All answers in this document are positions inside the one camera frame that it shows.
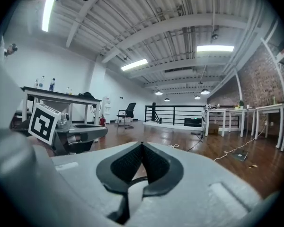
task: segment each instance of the fire extinguisher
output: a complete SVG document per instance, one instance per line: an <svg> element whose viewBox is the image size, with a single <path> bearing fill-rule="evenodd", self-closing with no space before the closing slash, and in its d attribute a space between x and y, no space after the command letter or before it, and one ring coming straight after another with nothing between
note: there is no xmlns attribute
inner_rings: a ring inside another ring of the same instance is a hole
<svg viewBox="0 0 284 227"><path fill-rule="evenodd" d="M105 126L105 122L106 122L106 120L105 120L104 116L102 115L102 117L100 118L100 125Z"/></svg>

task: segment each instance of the white marker cube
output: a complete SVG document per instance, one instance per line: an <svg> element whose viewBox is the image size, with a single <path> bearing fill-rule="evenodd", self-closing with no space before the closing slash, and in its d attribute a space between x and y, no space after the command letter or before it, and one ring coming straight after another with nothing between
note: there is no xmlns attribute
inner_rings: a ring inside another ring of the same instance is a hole
<svg viewBox="0 0 284 227"><path fill-rule="evenodd" d="M51 145L53 133L60 118L61 112L44 104L36 104L28 132L39 140Z"/></svg>

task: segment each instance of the water bottle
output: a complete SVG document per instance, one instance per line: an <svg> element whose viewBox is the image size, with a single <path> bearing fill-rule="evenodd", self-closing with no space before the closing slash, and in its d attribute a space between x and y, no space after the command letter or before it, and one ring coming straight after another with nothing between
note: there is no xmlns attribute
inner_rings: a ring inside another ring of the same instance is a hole
<svg viewBox="0 0 284 227"><path fill-rule="evenodd" d="M43 84L44 84L44 76L42 76L42 78L40 79L40 82L39 82L39 89L42 89L42 88L43 88Z"/></svg>
<svg viewBox="0 0 284 227"><path fill-rule="evenodd" d="M51 82L51 84L50 84L50 86L49 86L49 90L52 91L52 92L53 92L53 89L54 89L54 87L55 87L55 83L56 83L56 79L53 78L53 79L52 79L52 82Z"/></svg>
<svg viewBox="0 0 284 227"><path fill-rule="evenodd" d="M35 81L34 88L38 88L38 79Z"/></svg>

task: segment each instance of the black chair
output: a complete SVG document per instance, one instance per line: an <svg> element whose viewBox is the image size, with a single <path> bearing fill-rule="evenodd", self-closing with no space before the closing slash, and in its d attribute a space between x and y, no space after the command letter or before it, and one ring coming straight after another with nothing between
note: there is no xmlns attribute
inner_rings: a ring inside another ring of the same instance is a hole
<svg viewBox="0 0 284 227"><path fill-rule="evenodd" d="M133 128L133 126L129 125L129 124L125 124L125 118L133 118L133 109L134 107L136 106L136 103L130 103L127 107L126 110L119 110L118 111L118 127L119 126L124 126L125 129L129 129L129 128ZM124 123L123 125L122 124L119 124L119 118L124 118Z"/></svg>

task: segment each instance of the white table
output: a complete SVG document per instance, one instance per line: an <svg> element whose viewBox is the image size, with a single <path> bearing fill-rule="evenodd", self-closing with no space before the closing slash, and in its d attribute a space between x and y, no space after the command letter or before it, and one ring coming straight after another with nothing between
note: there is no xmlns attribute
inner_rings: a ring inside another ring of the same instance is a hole
<svg viewBox="0 0 284 227"><path fill-rule="evenodd" d="M226 120L226 109L209 109L209 110L207 111L205 136L208 135L209 115L210 115L210 113L223 113L222 137L224 137L225 120Z"/></svg>
<svg viewBox="0 0 284 227"><path fill-rule="evenodd" d="M96 105L96 114L95 114L95 125L99 123L99 109L101 100L97 99L88 99L85 97L80 97L77 95L68 95L64 93L51 92L47 90L42 90L38 88L32 87L23 87L24 96L23 96L23 108L22 108L22 121L27 119L27 98L29 95L37 98L37 101L40 100L52 101L58 103L64 103L69 105L68 113L70 114L70 119L72 119L72 104L82 104L85 105L85 113L84 113L84 123L87 123L87 112L89 105Z"/></svg>
<svg viewBox="0 0 284 227"><path fill-rule="evenodd" d="M256 110L254 108L248 109L249 112L252 113L252 127L251 127L251 136L254 135L254 130L255 130L255 116L256 116ZM232 115L239 115L240 116L240 125L239 125L239 131L241 130L240 136L243 137L243 132L244 132L244 121L245 121L245 116L247 114L247 109L246 108L240 108L237 110L229 110L229 132L231 132L231 116Z"/></svg>
<svg viewBox="0 0 284 227"><path fill-rule="evenodd" d="M259 132L259 124L260 124L260 113L267 115L267 125L266 125L266 132L265 132L265 138L268 136L268 127L269 127L269 114L273 113L280 113L280 130L279 130L279 138L278 143L276 145L277 148L280 148L281 146L281 140L282 140L282 134L283 134L283 120L284 120L284 104L275 104L275 105L269 105L264 107L258 107L256 108L257 111L257 126L256 126L256 134L255 139L257 140L257 135Z"/></svg>

